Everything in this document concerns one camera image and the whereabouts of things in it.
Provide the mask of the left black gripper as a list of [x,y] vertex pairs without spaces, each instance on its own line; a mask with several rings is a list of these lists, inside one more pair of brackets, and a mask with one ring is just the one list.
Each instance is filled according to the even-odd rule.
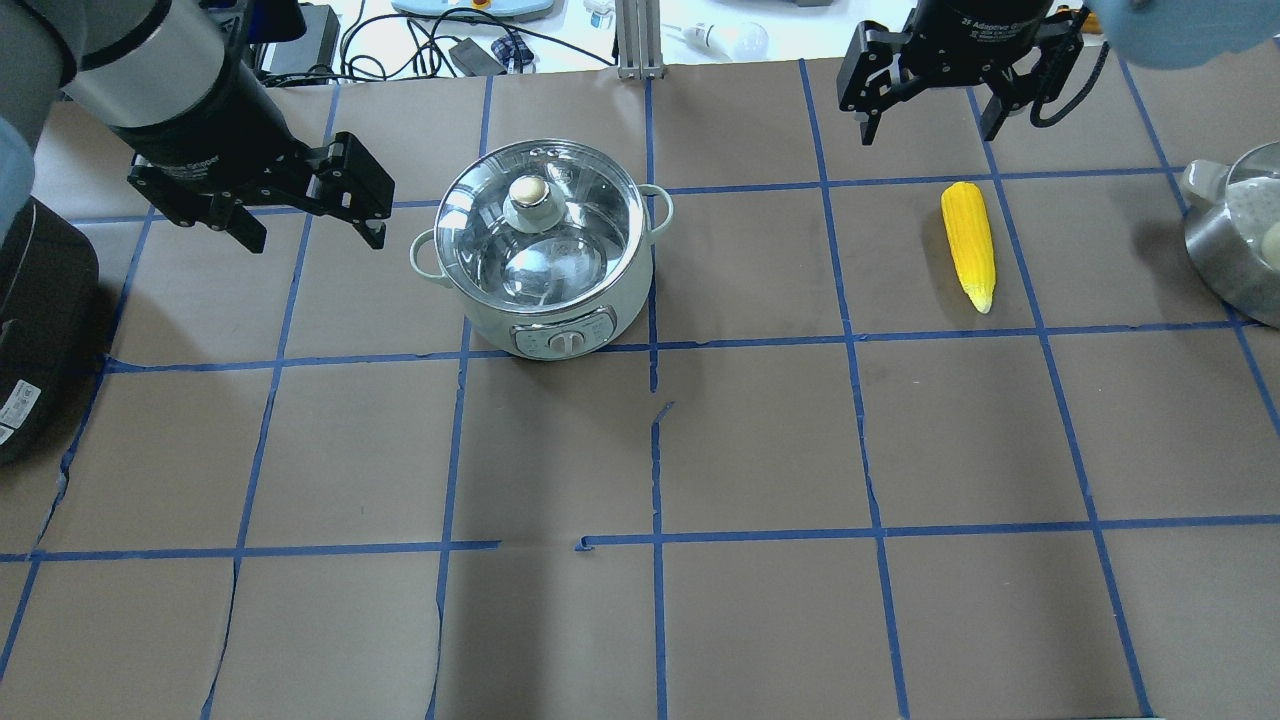
[[244,205],[287,205],[349,224],[385,247],[396,182],[360,138],[335,132],[311,149],[241,60],[225,60],[191,108],[155,122],[106,119],[145,167],[128,183],[179,227],[228,233],[252,254],[268,232]]

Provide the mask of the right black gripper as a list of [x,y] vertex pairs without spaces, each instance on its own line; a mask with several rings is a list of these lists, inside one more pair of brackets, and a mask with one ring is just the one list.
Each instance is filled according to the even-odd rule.
[[1010,115],[1028,111],[1036,128],[1056,126],[1089,95],[1089,82],[1052,113],[1084,47],[1088,10],[1051,1],[918,1],[901,31],[856,26],[837,73],[837,105],[851,113],[861,145],[874,142],[883,115],[927,88],[986,85],[991,99],[980,133],[992,141]]

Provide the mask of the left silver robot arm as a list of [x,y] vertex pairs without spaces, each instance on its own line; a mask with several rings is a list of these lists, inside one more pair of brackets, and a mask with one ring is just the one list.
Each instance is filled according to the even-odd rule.
[[255,206],[333,217],[385,243],[396,184],[349,132],[311,147],[196,1],[3,4],[3,228],[35,186],[35,150],[67,96],[136,155],[128,182],[172,224],[265,247]]

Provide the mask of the right robot arm blue joint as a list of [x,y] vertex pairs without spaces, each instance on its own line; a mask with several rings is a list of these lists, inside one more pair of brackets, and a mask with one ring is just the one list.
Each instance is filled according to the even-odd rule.
[[1111,51],[1156,70],[1202,67],[1277,36],[1277,1],[1084,1]]

